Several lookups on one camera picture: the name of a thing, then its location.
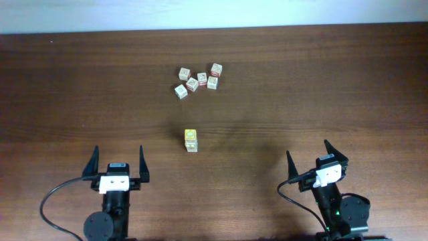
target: brown tabletop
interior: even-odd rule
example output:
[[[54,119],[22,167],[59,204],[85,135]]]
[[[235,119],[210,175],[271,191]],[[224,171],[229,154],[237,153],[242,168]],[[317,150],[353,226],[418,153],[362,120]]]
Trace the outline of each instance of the brown tabletop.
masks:
[[[323,25],[0,36],[2,240],[73,240],[42,222],[39,203],[144,146],[151,181],[131,193],[139,240],[257,240],[315,234],[282,199],[286,150],[300,173],[328,139],[349,159],[341,192],[367,197],[369,233],[428,236],[428,25]],[[218,90],[179,100],[180,67],[223,65]],[[184,148],[197,129],[199,152]],[[284,193],[316,210],[310,191]],[[102,196],[81,182],[46,203],[83,236]]]

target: white bracket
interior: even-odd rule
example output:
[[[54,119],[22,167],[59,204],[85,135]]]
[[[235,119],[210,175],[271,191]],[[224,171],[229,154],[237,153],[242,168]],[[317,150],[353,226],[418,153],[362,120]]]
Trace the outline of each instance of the white bracket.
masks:
[[[100,194],[106,194],[107,191],[128,191],[129,176],[101,176]]]
[[[337,182],[342,177],[342,166],[340,164],[316,171],[314,187],[325,187],[329,183]]]

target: dice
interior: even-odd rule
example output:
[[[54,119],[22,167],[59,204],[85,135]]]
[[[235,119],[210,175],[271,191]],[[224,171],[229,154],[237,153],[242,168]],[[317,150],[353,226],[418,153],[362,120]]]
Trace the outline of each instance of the dice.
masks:
[[[198,82],[199,82],[200,86],[201,85],[207,85],[207,81],[208,81],[207,73],[199,73],[198,74]]]
[[[187,81],[190,78],[191,71],[186,68],[181,68],[179,72],[179,78],[180,80]]]
[[[212,76],[208,77],[208,84],[207,84],[208,88],[216,90],[218,85],[219,85],[219,79],[218,78],[212,77]]]
[[[182,84],[180,84],[174,90],[175,90],[175,94],[180,98],[180,100],[187,96],[187,90],[185,86],[183,86]]]
[[[185,129],[185,145],[188,152],[198,152],[198,139],[195,129]]]
[[[190,91],[194,92],[198,88],[199,83],[197,80],[195,80],[194,78],[191,77],[187,81],[186,86]]]
[[[211,68],[211,75],[214,77],[220,77],[222,70],[223,70],[223,66],[219,64],[213,64],[213,67]]]

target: table surface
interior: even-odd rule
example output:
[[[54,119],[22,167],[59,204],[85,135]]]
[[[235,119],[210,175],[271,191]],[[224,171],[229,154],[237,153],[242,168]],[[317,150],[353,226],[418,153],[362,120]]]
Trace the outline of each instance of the table surface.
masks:
[[[282,199],[286,150],[298,171],[328,139],[349,159],[341,192],[371,201],[368,235],[428,236],[428,24],[320,25],[0,36],[3,240],[73,240],[39,203],[79,177],[144,152],[151,181],[131,193],[130,237],[257,240],[322,230]],[[179,100],[179,68],[223,65],[218,90]],[[199,152],[184,148],[197,129]],[[312,193],[284,193],[317,210]],[[45,213],[83,236],[102,196],[81,182]]]

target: white wall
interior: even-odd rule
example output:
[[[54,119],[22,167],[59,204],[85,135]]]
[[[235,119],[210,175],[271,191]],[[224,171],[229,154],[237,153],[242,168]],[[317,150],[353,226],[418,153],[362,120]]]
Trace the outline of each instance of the white wall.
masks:
[[[428,21],[428,0],[0,0],[0,33]]]

